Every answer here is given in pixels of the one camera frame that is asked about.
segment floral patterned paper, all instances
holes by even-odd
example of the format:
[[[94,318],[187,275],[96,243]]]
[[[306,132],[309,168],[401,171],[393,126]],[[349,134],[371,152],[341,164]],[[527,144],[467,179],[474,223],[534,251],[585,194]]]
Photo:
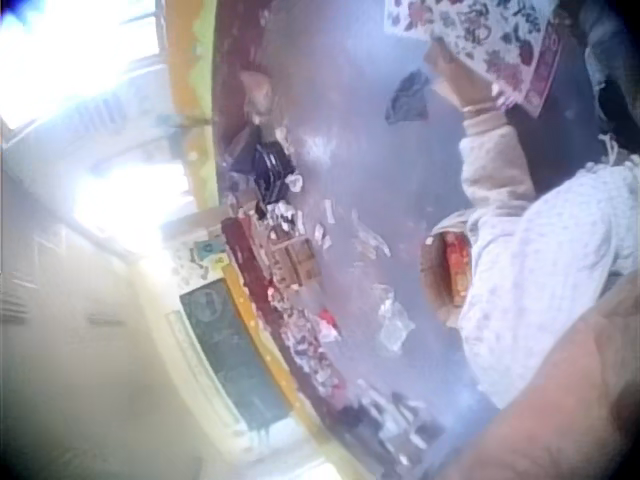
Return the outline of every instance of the floral patterned paper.
[[[529,0],[385,0],[385,31],[429,40],[540,113],[560,49],[549,19]]]

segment transparent plastic wrapper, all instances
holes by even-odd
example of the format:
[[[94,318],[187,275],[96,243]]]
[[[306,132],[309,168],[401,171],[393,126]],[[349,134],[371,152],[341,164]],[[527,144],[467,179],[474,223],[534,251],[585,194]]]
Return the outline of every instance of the transparent plastic wrapper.
[[[376,339],[378,350],[385,356],[399,356],[402,354],[402,344],[416,326],[409,320],[404,307],[396,301],[391,287],[375,285],[374,290],[383,298],[378,309],[378,319],[382,323]]]
[[[361,242],[368,245],[374,251],[376,249],[380,249],[387,257],[391,256],[391,250],[389,250],[389,246],[387,245],[387,243],[382,239],[380,235],[375,233],[360,221],[360,219],[358,218],[358,212],[356,210],[353,210],[351,212],[351,219],[358,233],[358,239]]]

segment white patterned sleeve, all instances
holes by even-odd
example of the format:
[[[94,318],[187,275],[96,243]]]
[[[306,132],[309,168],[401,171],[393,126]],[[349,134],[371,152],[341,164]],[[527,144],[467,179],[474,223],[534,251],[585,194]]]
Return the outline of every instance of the white patterned sleeve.
[[[467,137],[460,143],[462,187],[476,207],[468,226],[475,276],[488,250],[495,250],[489,247],[497,242],[503,250],[509,242],[535,191],[518,135],[503,113],[466,120],[465,129]]]

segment red object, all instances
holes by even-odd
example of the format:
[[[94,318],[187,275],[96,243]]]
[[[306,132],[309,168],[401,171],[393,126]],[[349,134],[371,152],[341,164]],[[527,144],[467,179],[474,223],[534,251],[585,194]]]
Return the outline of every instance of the red object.
[[[333,328],[335,331],[337,331],[338,333],[340,333],[340,328],[338,328],[338,322],[336,321],[336,317],[334,317],[333,315],[331,315],[331,312],[329,312],[329,310],[327,310],[326,308],[323,309],[319,314],[318,314],[318,318],[320,318],[323,322],[325,322],[327,325],[329,325],[331,328]]]
[[[466,238],[461,233],[446,233],[444,236],[447,263],[451,273],[453,304],[462,306],[470,284],[470,256]]]

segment paper scrap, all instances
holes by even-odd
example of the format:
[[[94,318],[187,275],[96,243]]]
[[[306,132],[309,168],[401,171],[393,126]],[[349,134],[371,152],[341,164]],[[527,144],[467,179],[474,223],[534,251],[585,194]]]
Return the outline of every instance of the paper scrap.
[[[331,225],[335,224],[336,217],[333,215],[333,202],[328,198],[325,198],[324,200],[324,209],[327,212],[327,222]]]
[[[302,214],[302,210],[298,210],[298,212],[296,213],[296,226],[298,227],[298,233],[300,235],[304,235],[307,233],[306,229],[304,228],[304,217]]]
[[[317,224],[315,232],[313,233],[313,238],[315,239],[318,245],[321,245],[323,237],[324,237],[324,227],[320,224]]]
[[[374,249],[379,248],[387,257],[391,256],[391,250],[389,250],[389,246],[387,245],[387,243],[382,239],[380,235],[375,233],[359,220],[358,212],[356,210],[353,210],[351,212],[351,219],[353,220],[353,224],[358,231],[358,237],[360,237],[360,240]]]

